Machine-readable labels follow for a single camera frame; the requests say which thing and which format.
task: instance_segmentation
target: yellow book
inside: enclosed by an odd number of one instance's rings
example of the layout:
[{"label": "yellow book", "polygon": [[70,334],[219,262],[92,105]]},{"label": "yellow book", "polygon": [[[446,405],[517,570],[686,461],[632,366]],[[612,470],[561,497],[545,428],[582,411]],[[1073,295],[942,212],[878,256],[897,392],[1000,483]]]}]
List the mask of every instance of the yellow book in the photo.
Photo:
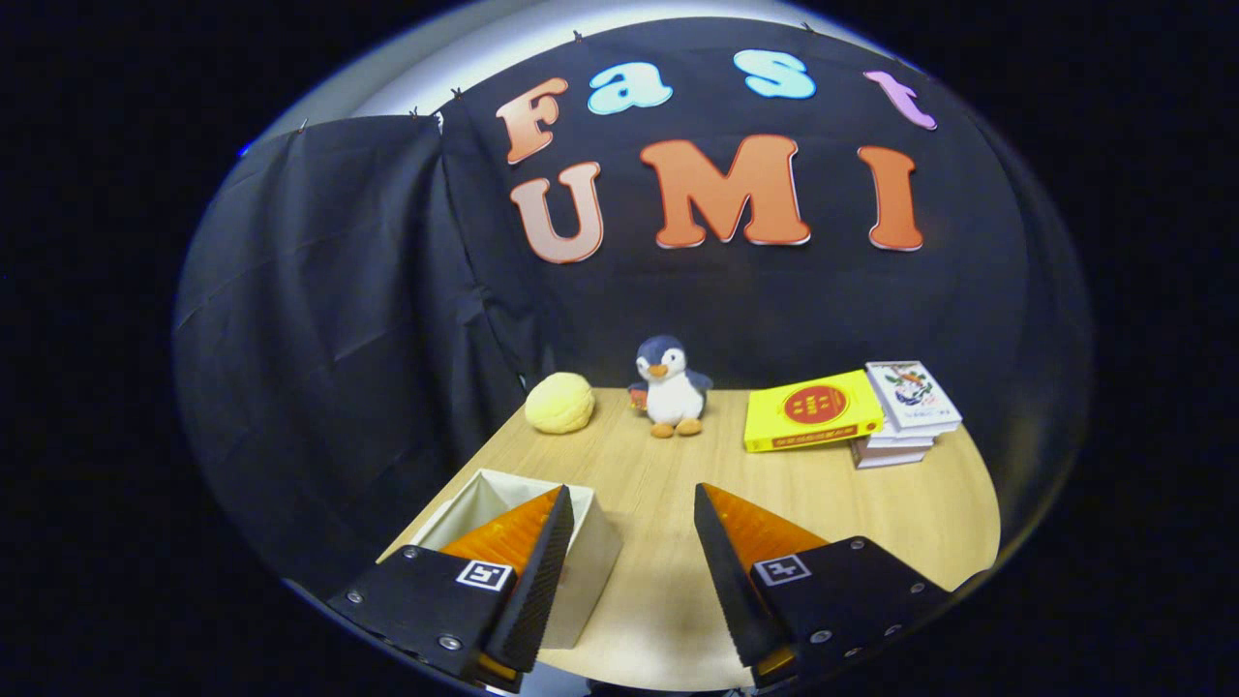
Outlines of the yellow book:
[{"label": "yellow book", "polygon": [[882,405],[865,371],[748,395],[745,449],[786,451],[882,431]]}]

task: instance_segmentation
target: light blue letter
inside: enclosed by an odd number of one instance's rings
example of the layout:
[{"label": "light blue letter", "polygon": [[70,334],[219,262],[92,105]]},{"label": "light blue letter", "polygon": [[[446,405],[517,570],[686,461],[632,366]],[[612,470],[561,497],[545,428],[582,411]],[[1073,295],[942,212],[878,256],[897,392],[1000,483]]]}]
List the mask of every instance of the light blue letter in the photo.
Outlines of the light blue letter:
[{"label": "light blue letter", "polygon": [[818,90],[804,63],[790,53],[750,48],[736,53],[736,67],[748,73],[745,84],[762,97],[808,99]]},{"label": "light blue letter", "polygon": [[672,88],[663,84],[653,63],[621,63],[593,76],[590,87],[590,110],[595,114],[618,114],[628,106],[657,106],[672,98]]}]

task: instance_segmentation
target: stuffed penguin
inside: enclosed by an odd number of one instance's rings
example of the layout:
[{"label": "stuffed penguin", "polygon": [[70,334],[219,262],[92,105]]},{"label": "stuffed penguin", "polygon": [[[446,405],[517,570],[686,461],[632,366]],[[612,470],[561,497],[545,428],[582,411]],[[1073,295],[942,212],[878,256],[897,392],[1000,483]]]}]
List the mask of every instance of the stuffed penguin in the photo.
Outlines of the stuffed penguin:
[{"label": "stuffed penguin", "polygon": [[689,370],[684,344],[674,336],[647,338],[637,350],[637,373],[646,379],[628,386],[634,404],[644,399],[646,415],[654,422],[650,433],[670,438],[673,433],[701,433],[701,410],[705,394],[714,383]]}]

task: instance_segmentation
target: white book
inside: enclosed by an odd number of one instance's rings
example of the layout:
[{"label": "white book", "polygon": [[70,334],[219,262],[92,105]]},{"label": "white book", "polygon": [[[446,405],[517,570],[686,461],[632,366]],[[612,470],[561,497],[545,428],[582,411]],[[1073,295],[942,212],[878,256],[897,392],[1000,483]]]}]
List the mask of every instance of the white book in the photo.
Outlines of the white book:
[{"label": "white book", "polygon": [[856,468],[885,468],[887,465],[908,465],[924,459],[928,448],[891,448],[866,449],[861,439],[851,442],[852,462]]},{"label": "white book", "polygon": [[944,433],[954,431],[964,421],[947,392],[919,361],[871,361],[865,364],[865,371],[890,417],[887,421],[893,422],[898,435],[909,430]]},{"label": "white book", "polygon": [[937,438],[944,433],[949,433],[959,428],[961,422],[955,422],[948,425],[947,427],[940,426],[921,426],[913,428],[900,428],[895,426],[895,420],[891,418],[891,412],[887,410],[886,405],[882,405],[882,412],[886,413],[886,421],[882,423],[882,430],[875,432],[871,438],[880,438],[883,441],[895,441],[898,438]]},{"label": "white book", "polygon": [[875,448],[878,451],[887,451],[891,448],[929,448],[933,446],[932,436],[923,437],[909,437],[909,438],[878,438],[877,436],[870,436],[864,439],[867,448]]}]

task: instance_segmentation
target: yellow sponge ball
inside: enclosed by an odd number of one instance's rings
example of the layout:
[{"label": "yellow sponge ball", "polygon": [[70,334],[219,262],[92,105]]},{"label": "yellow sponge ball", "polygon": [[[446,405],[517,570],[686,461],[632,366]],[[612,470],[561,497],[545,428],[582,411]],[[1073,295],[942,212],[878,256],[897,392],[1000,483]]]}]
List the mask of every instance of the yellow sponge ball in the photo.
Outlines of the yellow sponge ball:
[{"label": "yellow sponge ball", "polygon": [[592,415],[593,390],[576,374],[551,374],[525,399],[525,421],[543,433],[585,428]]}]

